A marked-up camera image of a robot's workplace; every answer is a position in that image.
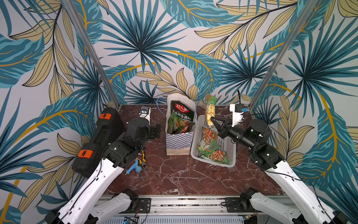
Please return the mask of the green red condiment packet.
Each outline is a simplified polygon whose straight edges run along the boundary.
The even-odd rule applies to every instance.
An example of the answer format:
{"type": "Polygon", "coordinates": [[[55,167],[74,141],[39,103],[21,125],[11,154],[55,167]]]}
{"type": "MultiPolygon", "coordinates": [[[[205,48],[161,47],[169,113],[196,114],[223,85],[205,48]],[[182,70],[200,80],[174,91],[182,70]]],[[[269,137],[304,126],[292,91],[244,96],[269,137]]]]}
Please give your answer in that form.
{"type": "Polygon", "coordinates": [[[180,116],[171,114],[168,120],[168,134],[182,134],[193,130],[195,123],[182,119],[180,116]]]}

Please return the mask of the blue checkered paper bag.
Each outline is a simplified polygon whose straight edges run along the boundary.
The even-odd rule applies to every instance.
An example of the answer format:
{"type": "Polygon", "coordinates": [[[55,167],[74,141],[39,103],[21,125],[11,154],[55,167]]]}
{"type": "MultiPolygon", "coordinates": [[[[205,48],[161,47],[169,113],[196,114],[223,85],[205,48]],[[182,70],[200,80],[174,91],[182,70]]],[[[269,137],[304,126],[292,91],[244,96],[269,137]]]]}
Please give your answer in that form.
{"type": "Polygon", "coordinates": [[[167,112],[162,114],[166,118],[165,132],[167,155],[189,155],[197,123],[196,104],[187,96],[179,93],[173,93],[167,96],[167,112]],[[181,103],[187,105],[190,109],[194,110],[193,123],[195,123],[195,126],[191,132],[182,134],[167,133],[168,120],[171,116],[171,101],[174,100],[180,101],[181,103]]]}

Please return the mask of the green barcode condiment packet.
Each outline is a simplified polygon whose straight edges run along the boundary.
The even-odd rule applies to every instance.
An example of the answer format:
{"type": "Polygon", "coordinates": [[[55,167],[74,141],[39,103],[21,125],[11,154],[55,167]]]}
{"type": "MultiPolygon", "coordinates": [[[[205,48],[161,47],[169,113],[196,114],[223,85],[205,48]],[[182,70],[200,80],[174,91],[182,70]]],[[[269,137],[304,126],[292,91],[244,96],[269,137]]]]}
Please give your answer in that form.
{"type": "Polygon", "coordinates": [[[209,128],[213,126],[213,122],[211,121],[211,118],[215,116],[215,106],[217,100],[218,99],[213,95],[208,94],[206,96],[206,119],[209,128]]]}

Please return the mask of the dark green condiment packet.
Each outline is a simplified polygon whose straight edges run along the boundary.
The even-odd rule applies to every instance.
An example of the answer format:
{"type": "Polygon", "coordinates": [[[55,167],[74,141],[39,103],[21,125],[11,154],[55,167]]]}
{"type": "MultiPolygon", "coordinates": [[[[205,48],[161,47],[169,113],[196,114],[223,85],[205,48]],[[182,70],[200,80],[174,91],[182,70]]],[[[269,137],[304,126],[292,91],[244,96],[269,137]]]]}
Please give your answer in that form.
{"type": "Polygon", "coordinates": [[[194,110],[177,100],[171,101],[171,114],[175,114],[176,116],[190,122],[194,121],[194,110]]]}

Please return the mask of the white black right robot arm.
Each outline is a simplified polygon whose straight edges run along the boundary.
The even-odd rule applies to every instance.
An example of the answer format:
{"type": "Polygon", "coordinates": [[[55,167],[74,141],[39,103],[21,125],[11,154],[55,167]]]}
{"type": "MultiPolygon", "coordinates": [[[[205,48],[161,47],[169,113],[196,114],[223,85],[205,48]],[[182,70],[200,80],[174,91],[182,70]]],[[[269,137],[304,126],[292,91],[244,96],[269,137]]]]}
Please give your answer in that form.
{"type": "Polygon", "coordinates": [[[218,135],[231,138],[249,150],[257,167],[270,176],[292,200],[290,208],[253,190],[247,197],[252,208],[269,215],[283,224],[346,224],[347,216],[335,211],[319,199],[315,188],[310,189],[293,171],[281,153],[267,143],[271,130],[260,119],[253,119],[246,128],[233,125],[229,119],[212,117],[218,135]]]}

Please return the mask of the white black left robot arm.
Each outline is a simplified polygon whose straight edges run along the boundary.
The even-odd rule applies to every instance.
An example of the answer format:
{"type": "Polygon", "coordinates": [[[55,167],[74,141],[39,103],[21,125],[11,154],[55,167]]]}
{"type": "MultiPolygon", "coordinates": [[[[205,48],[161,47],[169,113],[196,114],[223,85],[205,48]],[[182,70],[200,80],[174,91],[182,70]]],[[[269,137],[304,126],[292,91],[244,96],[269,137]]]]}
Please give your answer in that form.
{"type": "Polygon", "coordinates": [[[138,195],[125,189],[101,205],[97,201],[109,185],[145,149],[149,139],[160,137],[161,126],[151,127],[145,118],[134,118],[127,130],[103,152],[99,165],[81,189],[59,210],[45,216],[47,224],[103,224],[113,216],[134,211],[138,207],[138,195]]]}

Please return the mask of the green white condiment packet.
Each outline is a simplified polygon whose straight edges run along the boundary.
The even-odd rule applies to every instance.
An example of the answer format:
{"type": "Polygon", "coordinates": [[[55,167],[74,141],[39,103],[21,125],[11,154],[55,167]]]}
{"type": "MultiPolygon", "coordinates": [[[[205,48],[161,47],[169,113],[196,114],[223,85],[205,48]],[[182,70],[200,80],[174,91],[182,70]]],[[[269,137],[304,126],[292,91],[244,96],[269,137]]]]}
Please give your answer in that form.
{"type": "Polygon", "coordinates": [[[204,155],[208,156],[213,151],[219,150],[220,146],[217,143],[217,133],[212,130],[203,127],[202,128],[203,138],[198,145],[198,151],[204,155]]]}

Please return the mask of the green soup condiment packet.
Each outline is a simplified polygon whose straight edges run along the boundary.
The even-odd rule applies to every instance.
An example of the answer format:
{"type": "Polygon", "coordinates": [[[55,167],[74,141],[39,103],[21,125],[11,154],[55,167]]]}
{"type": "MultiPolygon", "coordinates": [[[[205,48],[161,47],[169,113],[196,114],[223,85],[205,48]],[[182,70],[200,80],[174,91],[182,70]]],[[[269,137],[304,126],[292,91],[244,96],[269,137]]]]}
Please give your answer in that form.
{"type": "Polygon", "coordinates": [[[210,161],[218,162],[220,164],[229,164],[226,152],[220,150],[213,151],[211,154],[205,156],[204,158],[210,161]]]}

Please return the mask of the white plastic basket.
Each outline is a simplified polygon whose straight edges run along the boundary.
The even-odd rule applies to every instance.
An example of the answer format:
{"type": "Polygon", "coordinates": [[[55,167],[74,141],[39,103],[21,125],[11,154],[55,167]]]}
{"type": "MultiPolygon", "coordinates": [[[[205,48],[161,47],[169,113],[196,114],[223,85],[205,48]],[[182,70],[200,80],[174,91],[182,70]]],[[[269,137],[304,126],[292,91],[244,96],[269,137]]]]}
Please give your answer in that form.
{"type": "Polygon", "coordinates": [[[207,125],[205,115],[197,119],[190,155],[211,165],[232,168],[236,163],[236,144],[231,138],[221,138],[215,127],[207,125]]]}

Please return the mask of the yellow black pliers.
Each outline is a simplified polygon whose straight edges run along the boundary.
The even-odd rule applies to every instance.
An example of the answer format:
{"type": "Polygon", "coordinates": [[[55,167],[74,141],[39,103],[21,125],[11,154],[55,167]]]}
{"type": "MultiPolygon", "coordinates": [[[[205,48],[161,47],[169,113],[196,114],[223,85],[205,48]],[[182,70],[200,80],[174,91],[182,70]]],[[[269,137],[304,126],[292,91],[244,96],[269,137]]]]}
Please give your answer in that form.
{"type": "Polygon", "coordinates": [[[145,160],[145,152],[142,150],[140,155],[142,156],[142,159],[140,160],[140,165],[143,170],[147,170],[147,165],[146,165],[146,160],[145,160]]]}

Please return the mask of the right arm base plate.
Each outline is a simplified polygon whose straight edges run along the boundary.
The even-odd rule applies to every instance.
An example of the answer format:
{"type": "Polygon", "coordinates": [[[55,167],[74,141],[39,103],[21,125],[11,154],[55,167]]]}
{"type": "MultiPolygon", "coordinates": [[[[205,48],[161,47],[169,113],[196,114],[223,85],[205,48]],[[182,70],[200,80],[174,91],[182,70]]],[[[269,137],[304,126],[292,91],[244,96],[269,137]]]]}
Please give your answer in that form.
{"type": "Polygon", "coordinates": [[[228,213],[254,211],[250,203],[250,197],[246,194],[241,194],[239,197],[227,197],[221,205],[226,207],[228,213]]]}

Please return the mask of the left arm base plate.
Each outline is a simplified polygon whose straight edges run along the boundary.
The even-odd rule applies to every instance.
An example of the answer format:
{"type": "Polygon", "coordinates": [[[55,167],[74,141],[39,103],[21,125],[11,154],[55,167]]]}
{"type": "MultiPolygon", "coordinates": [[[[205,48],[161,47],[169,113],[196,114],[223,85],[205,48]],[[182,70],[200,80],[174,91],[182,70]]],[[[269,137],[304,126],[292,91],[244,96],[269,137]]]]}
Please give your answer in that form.
{"type": "Polygon", "coordinates": [[[147,214],[151,211],[152,199],[139,197],[131,203],[130,207],[122,214],[147,214]]]}

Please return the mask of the left aluminium corner post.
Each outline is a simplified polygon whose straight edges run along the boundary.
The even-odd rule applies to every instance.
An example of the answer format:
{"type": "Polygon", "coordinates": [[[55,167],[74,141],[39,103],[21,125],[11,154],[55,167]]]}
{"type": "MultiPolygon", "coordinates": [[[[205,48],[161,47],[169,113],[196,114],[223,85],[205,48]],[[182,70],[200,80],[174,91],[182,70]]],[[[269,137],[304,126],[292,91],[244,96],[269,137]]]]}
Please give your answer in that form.
{"type": "Polygon", "coordinates": [[[92,59],[92,62],[94,63],[95,68],[99,73],[99,76],[102,79],[103,84],[109,93],[110,99],[114,103],[114,108],[117,111],[119,111],[119,109],[121,108],[121,104],[119,103],[119,101],[116,97],[116,94],[110,85],[109,79],[105,73],[105,70],[103,69],[100,59],[99,59],[99,57],[95,51],[95,48],[91,42],[91,39],[87,33],[85,25],[82,24],[82,20],[80,18],[79,13],[77,12],[77,10],[75,8],[73,1],[64,0],[64,1],[62,1],[62,3],[64,5],[65,9],[67,10],[68,15],[69,15],[71,21],[73,22],[80,38],[83,41],[84,47],[87,49],[89,57],[92,59]]]}

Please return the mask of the aluminium corner post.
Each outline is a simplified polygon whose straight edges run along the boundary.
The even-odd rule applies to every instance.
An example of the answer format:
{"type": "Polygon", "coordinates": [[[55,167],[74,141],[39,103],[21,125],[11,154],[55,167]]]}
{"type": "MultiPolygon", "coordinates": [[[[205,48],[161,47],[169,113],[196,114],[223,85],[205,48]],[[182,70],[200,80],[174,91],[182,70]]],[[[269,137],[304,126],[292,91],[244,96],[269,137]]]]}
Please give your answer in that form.
{"type": "Polygon", "coordinates": [[[300,33],[300,30],[304,26],[306,20],[308,19],[310,13],[314,10],[316,4],[319,1],[306,1],[303,5],[302,10],[300,13],[297,12],[296,20],[292,23],[291,26],[288,27],[287,35],[284,42],[281,44],[279,51],[277,52],[272,65],[269,67],[267,73],[265,74],[262,82],[260,83],[259,87],[257,88],[252,101],[250,102],[249,107],[251,109],[255,108],[258,105],[258,101],[260,96],[265,91],[268,82],[271,80],[274,72],[276,71],[279,63],[285,56],[286,52],[289,50],[290,46],[293,44],[295,38],[300,33]]]}
{"type": "Polygon", "coordinates": [[[114,103],[114,108],[117,111],[119,111],[119,109],[121,108],[121,104],[119,103],[119,101],[116,97],[116,94],[110,85],[109,79],[105,73],[105,70],[103,69],[100,59],[99,59],[99,57],[95,51],[95,48],[91,42],[91,39],[87,33],[85,25],[82,24],[82,20],[80,18],[79,13],[77,12],[77,10],[75,8],[73,1],[64,0],[64,1],[62,1],[62,3],[64,5],[65,9],[67,10],[68,15],[69,15],[71,21],[73,22],[80,38],[83,41],[84,47],[87,49],[89,57],[92,59],[92,62],[94,63],[95,68],[99,73],[99,76],[102,79],[103,84],[109,93],[110,99],[114,103]]]}

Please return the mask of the right aluminium corner post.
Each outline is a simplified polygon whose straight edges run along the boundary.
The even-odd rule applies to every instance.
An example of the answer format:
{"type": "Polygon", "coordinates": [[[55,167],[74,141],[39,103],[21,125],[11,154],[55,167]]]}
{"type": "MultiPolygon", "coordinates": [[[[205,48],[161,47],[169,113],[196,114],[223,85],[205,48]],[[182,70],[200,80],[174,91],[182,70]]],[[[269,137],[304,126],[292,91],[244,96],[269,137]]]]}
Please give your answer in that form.
{"type": "Polygon", "coordinates": [[[260,83],[259,87],[257,88],[252,101],[250,102],[249,107],[251,109],[255,108],[258,105],[258,101],[260,96],[265,91],[268,82],[271,80],[274,72],[276,71],[279,63],[285,56],[286,52],[289,50],[290,46],[293,44],[295,38],[300,33],[300,30],[304,26],[306,20],[308,19],[310,13],[314,10],[316,4],[319,1],[306,1],[303,5],[302,10],[300,13],[297,12],[296,20],[292,23],[291,26],[288,27],[287,35],[284,42],[281,44],[279,51],[277,52],[272,65],[269,67],[267,73],[265,74],[262,82],[260,83]]]}

